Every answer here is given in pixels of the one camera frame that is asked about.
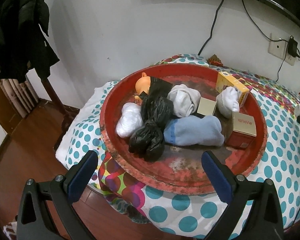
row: red tray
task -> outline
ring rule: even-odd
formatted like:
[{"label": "red tray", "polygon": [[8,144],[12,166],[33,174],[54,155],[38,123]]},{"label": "red tray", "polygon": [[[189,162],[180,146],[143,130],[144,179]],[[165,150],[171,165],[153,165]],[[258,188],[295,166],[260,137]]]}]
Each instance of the red tray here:
[{"label": "red tray", "polygon": [[[116,124],[121,116],[121,108],[126,102],[134,102],[135,84],[146,72],[148,76],[162,78],[173,85],[186,84],[198,90],[202,97],[215,100],[218,72],[194,64],[164,64],[139,70],[120,81],[106,97],[102,106],[100,129],[108,151],[119,165],[130,175],[151,187],[183,195],[213,193],[208,177],[201,166],[201,155],[212,150],[221,163],[225,163],[234,174],[248,176],[258,165],[267,142],[266,121],[261,109],[249,93],[240,112],[252,115],[256,122],[257,137],[245,150],[230,147],[206,147],[194,145],[175,147],[166,145],[162,157],[155,163],[147,163],[128,151],[128,140],[115,133]],[[221,121],[222,133],[226,131],[228,120],[218,110],[216,116]]]}]

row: bed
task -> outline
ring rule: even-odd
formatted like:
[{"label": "bed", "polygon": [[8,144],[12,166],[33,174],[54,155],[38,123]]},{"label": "bed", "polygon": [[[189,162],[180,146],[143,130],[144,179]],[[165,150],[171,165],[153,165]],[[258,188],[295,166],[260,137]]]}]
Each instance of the bed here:
[{"label": "bed", "polygon": [[[175,55],[157,64],[169,63],[207,66],[203,57],[190,54]],[[260,105],[268,128],[268,141],[260,163],[248,179],[264,181],[271,178],[274,181],[284,228],[288,228],[300,208],[300,124],[294,116],[294,107],[300,104],[300,95],[253,73],[226,67],[209,67],[244,78],[245,85]],[[107,151],[100,133],[99,115],[105,97],[117,83],[111,81],[95,89],[94,95],[80,110],[63,137],[56,158],[69,169],[88,150],[96,151],[99,163],[89,187],[101,192],[115,210],[128,215],[136,223],[150,221],[168,233],[204,238],[226,208],[226,204],[221,203],[215,193],[182,196],[156,190],[136,181],[115,163]],[[252,202],[247,202],[231,238],[240,233],[251,205]],[[131,215],[131,207],[138,210],[137,214]]]}]

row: black jacket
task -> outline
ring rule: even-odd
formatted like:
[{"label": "black jacket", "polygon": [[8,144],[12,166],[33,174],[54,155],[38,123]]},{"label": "black jacket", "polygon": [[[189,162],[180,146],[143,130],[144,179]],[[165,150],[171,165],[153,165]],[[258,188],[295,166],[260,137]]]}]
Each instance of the black jacket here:
[{"label": "black jacket", "polygon": [[50,66],[59,59],[42,33],[48,35],[48,26],[49,8],[44,0],[4,1],[0,8],[0,79],[24,82],[31,68],[42,80],[50,76]]}]

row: red box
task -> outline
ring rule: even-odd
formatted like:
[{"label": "red box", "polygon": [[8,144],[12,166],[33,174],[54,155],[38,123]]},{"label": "red box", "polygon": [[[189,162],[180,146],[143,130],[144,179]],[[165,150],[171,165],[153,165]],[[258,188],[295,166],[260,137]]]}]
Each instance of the red box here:
[{"label": "red box", "polygon": [[226,133],[226,145],[237,149],[246,149],[256,136],[256,123],[253,116],[233,112]]}]

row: screw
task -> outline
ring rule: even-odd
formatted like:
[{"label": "screw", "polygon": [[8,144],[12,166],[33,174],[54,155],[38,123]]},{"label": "screw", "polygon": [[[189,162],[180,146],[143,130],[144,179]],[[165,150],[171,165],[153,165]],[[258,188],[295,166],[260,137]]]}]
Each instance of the screw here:
[{"label": "screw", "polygon": [[243,176],[242,174],[237,175],[237,180],[238,181],[244,181],[245,180],[245,176]]},{"label": "screw", "polygon": [[55,180],[56,180],[56,181],[62,181],[62,180],[63,180],[63,175],[57,175],[57,176],[55,177]]},{"label": "screw", "polygon": [[273,185],[273,181],[271,179],[266,179],[266,183],[270,186]]},{"label": "screw", "polygon": [[27,180],[27,185],[31,185],[33,183],[33,179],[28,179]]}]

